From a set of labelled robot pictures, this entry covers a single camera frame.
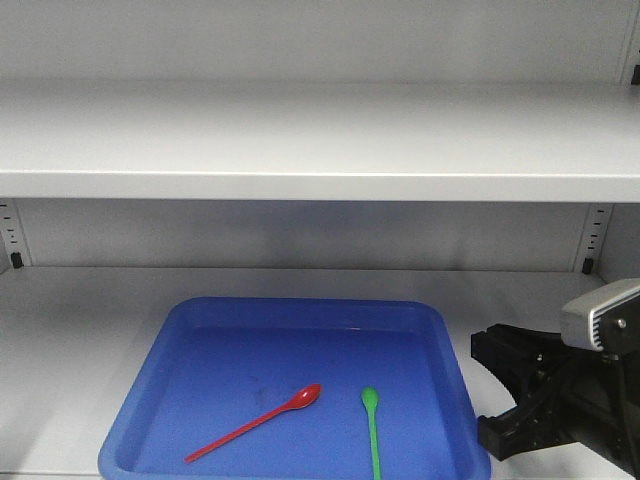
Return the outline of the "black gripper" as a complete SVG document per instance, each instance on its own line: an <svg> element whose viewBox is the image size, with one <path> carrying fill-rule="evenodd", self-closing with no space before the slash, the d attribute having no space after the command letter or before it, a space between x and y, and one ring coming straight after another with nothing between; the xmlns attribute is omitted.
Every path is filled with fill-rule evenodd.
<svg viewBox="0 0 640 480"><path fill-rule="evenodd" d="M516 404L569 358L559 333L496 324L471 336L471 357ZM639 354L589 359L551 390L551 401L479 416L479 444L499 461L580 443L630 475L639 473Z"/></svg>

